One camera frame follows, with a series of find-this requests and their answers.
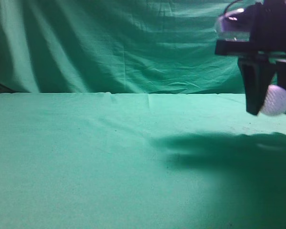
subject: white ball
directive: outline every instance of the white ball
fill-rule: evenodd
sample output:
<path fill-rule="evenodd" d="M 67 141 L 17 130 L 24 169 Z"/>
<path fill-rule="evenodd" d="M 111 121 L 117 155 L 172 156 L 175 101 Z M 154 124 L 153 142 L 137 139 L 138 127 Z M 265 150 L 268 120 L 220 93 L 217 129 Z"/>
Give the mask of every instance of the white ball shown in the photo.
<path fill-rule="evenodd" d="M 267 116 L 277 116 L 286 113 L 286 90 L 277 85 L 270 85 L 260 112 Z"/>

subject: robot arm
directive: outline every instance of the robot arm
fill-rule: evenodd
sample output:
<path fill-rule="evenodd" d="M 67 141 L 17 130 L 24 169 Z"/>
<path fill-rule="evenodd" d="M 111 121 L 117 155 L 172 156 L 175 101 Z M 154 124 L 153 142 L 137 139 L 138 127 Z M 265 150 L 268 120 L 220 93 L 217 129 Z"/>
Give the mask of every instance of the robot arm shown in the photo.
<path fill-rule="evenodd" d="M 246 111 L 258 115 L 275 74 L 277 86 L 286 90 L 286 0 L 265 0 L 228 11 L 237 1 L 216 21 L 215 54 L 238 57 Z"/>

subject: green fabric background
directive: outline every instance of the green fabric background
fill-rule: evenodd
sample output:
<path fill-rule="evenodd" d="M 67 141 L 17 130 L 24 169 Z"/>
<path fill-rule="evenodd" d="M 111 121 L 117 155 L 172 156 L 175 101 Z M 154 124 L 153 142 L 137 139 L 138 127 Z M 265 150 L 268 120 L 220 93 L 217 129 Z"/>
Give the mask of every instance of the green fabric background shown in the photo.
<path fill-rule="evenodd" d="M 0 0 L 0 92 L 242 93 L 214 55 L 230 2 Z"/>
<path fill-rule="evenodd" d="M 243 94 L 0 94 L 0 229 L 286 229 L 286 116 Z"/>

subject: green cloth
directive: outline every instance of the green cloth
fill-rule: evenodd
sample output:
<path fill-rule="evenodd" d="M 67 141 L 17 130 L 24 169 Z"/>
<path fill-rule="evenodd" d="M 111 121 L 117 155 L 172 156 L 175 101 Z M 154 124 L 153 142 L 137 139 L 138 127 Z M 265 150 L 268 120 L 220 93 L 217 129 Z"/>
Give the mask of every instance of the green cloth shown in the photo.
<path fill-rule="evenodd" d="M 0 94 L 0 229 L 286 228 L 286 115 L 243 94 Z"/>
<path fill-rule="evenodd" d="M 214 55 L 230 2 L 0 0 L 0 92 L 242 93 Z"/>

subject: green table surface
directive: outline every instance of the green table surface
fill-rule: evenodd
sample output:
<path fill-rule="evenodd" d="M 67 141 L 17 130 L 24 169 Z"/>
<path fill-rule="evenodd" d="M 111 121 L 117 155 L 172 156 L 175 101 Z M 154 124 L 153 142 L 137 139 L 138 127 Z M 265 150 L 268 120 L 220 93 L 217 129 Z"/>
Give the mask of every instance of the green table surface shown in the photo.
<path fill-rule="evenodd" d="M 286 115 L 243 94 L 0 94 L 0 229 L 286 229 Z"/>

